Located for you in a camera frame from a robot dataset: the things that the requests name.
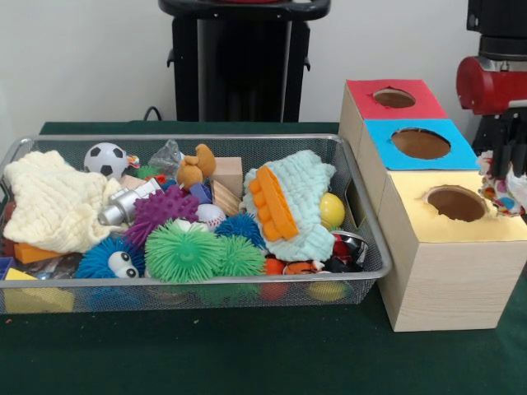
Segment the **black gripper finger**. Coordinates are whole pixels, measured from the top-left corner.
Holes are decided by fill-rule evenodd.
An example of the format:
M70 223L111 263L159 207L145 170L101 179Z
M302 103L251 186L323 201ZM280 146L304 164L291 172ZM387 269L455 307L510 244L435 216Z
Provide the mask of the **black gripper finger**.
M506 157L509 161L510 170L515 174L515 157L516 157L516 134L517 118L511 118L506 132Z
M496 127L492 141L492 176L501 175L501 157L503 148L503 122L496 118Z

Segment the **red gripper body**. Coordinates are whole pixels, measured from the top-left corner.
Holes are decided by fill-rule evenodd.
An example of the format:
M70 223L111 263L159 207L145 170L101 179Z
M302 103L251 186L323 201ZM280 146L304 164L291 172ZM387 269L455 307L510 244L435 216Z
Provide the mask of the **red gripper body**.
M473 114L504 114L526 107L526 61L464 58L457 69L456 92Z

